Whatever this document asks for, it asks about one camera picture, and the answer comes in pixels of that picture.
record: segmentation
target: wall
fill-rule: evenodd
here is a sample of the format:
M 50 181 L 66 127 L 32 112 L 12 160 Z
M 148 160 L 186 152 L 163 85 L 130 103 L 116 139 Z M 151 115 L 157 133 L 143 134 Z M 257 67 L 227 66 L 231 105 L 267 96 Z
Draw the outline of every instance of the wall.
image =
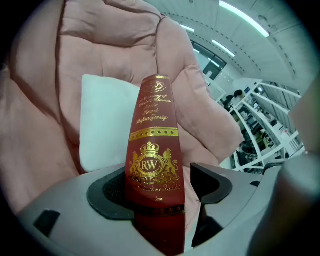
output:
M 224 67 L 214 81 L 226 92 L 223 100 L 225 100 L 228 95 L 234 95 L 237 90 L 245 91 L 247 87 L 252 89 L 255 83 L 262 82 L 261 79 L 243 77 L 242 74 L 230 64 Z
M 226 92 L 226 96 L 228 96 L 234 94 L 236 90 L 234 90 L 233 82 L 240 78 L 242 78 L 241 73 L 232 65 L 227 64 L 214 81 Z

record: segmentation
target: person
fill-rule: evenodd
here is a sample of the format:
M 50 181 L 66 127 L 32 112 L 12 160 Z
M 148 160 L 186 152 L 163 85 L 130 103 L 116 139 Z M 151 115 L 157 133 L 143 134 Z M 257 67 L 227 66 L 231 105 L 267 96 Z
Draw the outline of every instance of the person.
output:
M 233 106 L 237 106 L 240 101 L 242 101 L 244 99 L 246 95 L 244 94 L 244 92 L 242 90 L 236 90 L 234 92 L 234 98 L 231 100 L 231 103 L 233 104 Z

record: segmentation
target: gold lion emblem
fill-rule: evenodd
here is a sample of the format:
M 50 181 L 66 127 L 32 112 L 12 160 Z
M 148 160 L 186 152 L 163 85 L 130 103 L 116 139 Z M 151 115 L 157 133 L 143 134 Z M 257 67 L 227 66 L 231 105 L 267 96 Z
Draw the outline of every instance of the gold lion emblem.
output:
M 148 185 L 174 183 L 179 180 L 177 174 L 178 161 L 172 161 L 172 151 L 167 149 L 163 156 L 159 155 L 160 146 L 151 144 L 141 147 L 141 156 L 133 152 L 132 161 L 130 161 L 130 179 L 139 183 Z

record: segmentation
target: gold crown emblem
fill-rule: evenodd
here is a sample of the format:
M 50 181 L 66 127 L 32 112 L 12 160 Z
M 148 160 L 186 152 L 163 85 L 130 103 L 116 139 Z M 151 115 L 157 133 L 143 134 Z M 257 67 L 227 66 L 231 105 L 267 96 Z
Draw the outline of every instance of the gold crown emblem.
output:
M 151 144 L 151 142 L 149 141 L 147 145 L 142 145 L 140 150 L 142 154 L 145 154 L 145 153 L 158 154 L 159 149 L 160 149 L 160 146 L 158 144 Z

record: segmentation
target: ceiling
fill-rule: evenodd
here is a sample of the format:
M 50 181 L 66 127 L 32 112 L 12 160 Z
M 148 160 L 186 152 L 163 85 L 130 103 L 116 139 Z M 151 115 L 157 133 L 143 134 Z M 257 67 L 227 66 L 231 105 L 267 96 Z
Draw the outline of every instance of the ceiling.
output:
M 281 0 L 225 0 L 270 36 L 219 6 L 219 0 L 146 0 L 161 13 L 193 28 L 191 40 L 217 54 L 244 77 L 290 86 L 303 94 L 320 70 L 318 49 L 301 21 Z M 218 41 L 231 57 L 212 43 Z

